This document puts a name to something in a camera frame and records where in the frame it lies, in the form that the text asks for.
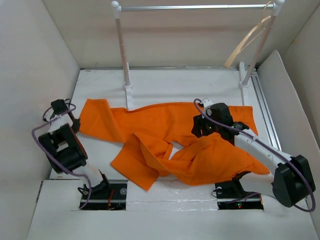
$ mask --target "vertical pole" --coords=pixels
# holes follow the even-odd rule
[[[243,80],[241,80],[241,82],[239,83],[239,87],[243,88],[243,87],[247,87],[248,86],[248,81],[249,78],[251,77],[252,72],[254,71],[254,68],[256,66],[256,63],[259,59],[260,53],[262,48],[264,47],[266,40],[268,38],[268,35],[270,33],[270,30],[276,20],[276,17],[278,16],[283,4],[285,3],[285,0],[276,0],[274,3],[274,7],[273,7],[273,11],[272,11],[272,16],[270,18],[270,20],[268,21],[267,27],[265,28],[265,31],[263,33],[262,39],[259,43],[259,46],[253,56],[252,62],[250,64],[249,70],[245,75],[245,78]]]
[[[124,73],[124,87],[131,88],[132,83],[130,82],[130,77],[129,77],[129,65],[127,62],[124,38],[122,35],[122,28],[121,28],[121,22],[120,22],[121,6],[119,6],[119,3],[117,1],[113,1],[111,3],[111,6],[113,9],[113,16],[115,19],[115,26],[117,30],[120,52],[121,52],[121,61],[122,61],[123,73]]]

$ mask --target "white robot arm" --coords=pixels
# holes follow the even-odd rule
[[[85,199],[89,200],[94,195],[108,199],[112,191],[111,185],[101,171],[87,162],[87,153],[76,136],[80,120],[72,114],[75,106],[69,103],[69,106],[74,106],[74,109],[70,109],[67,105],[63,99],[51,102],[51,108],[43,115],[43,120],[47,123],[33,129],[32,136],[58,174],[63,172],[83,180],[84,187],[79,187],[78,190]],[[45,125],[50,125],[48,132],[37,138],[35,131]]]
[[[208,99],[195,99],[194,104],[201,113],[193,118],[191,132],[195,136],[200,138],[219,133],[224,140],[243,149],[269,169],[269,175],[243,172],[235,176],[233,181],[240,182],[244,191],[275,197],[288,208],[310,195],[313,207],[309,210],[314,210],[313,192],[316,186],[305,157],[294,157],[279,151],[257,136],[243,122],[234,122],[228,106],[224,103],[213,104]]]

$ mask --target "black bracket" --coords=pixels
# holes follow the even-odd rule
[[[215,120],[216,122],[229,126],[233,129],[249,129],[249,127],[243,122],[234,122],[230,114],[229,107],[225,103],[221,102],[213,104],[209,109],[211,111],[211,114],[206,114],[212,120]],[[193,128],[191,130],[191,133],[197,138],[208,136],[213,133],[218,133],[220,134],[222,139],[228,141],[232,145],[235,144],[235,136],[239,134],[238,131],[215,124],[208,119],[203,118],[202,115],[193,117]]]
[[[314,192],[316,190],[316,185],[308,160],[305,157],[298,155],[296,157],[292,157],[290,162],[302,173],[310,185],[312,192]],[[275,198],[282,205],[288,208],[292,207],[310,194],[302,179],[288,163],[278,164],[278,168],[274,173],[272,191]]]

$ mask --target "orange cloth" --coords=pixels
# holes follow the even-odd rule
[[[229,109],[234,121],[257,133],[252,107]],[[146,191],[159,176],[169,174],[188,185],[202,185],[229,181],[243,171],[269,173],[262,163],[218,133],[196,138],[191,133],[195,115],[199,112],[191,102],[160,103],[128,111],[110,108],[105,99],[88,99],[80,115],[80,131],[125,143],[111,165]],[[169,159],[172,142],[184,148]]]

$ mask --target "white plastic connector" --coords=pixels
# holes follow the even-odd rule
[[[241,61],[239,63],[239,77],[240,77],[240,82],[238,84],[239,88],[242,89],[242,88],[248,88],[249,87],[249,84],[246,83],[244,84],[244,80],[246,78],[246,68],[245,68],[245,63],[243,61]]]
[[[273,16],[278,16],[284,3],[285,3],[285,0],[276,0],[274,2],[274,7],[273,7],[273,11],[272,11]]]
[[[113,17],[114,19],[119,19],[120,18],[120,13],[121,13],[121,6],[117,1],[111,2],[111,7],[113,10]]]
[[[126,67],[127,67],[127,75],[128,75],[128,79],[124,82],[123,87],[124,89],[132,89],[133,84],[130,81],[130,67],[129,67],[129,63],[126,63]]]

